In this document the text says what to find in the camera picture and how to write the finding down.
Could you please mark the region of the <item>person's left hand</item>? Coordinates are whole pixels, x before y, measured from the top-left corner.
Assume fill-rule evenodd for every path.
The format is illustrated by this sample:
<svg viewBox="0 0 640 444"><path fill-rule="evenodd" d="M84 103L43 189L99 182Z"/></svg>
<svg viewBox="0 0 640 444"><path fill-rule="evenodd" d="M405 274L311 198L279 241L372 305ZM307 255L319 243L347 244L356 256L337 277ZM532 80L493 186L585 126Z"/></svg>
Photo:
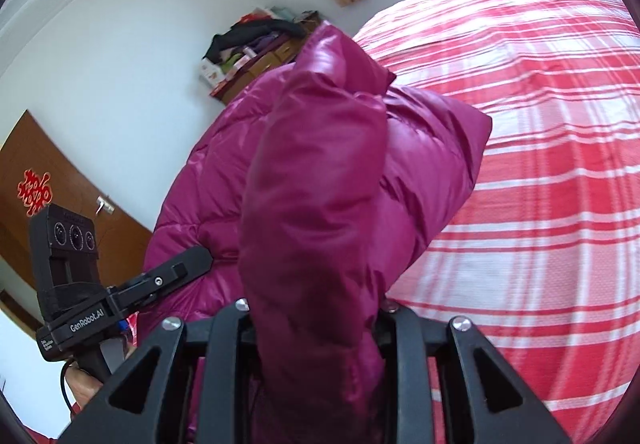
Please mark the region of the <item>person's left hand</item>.
<svg viewBox="0 0 640 444"><path fill-rule="evenodd" d="M74 412L80 412L101 390L103 383L76 365L70 366L64 375L66 390L72 395Z"/></svg>

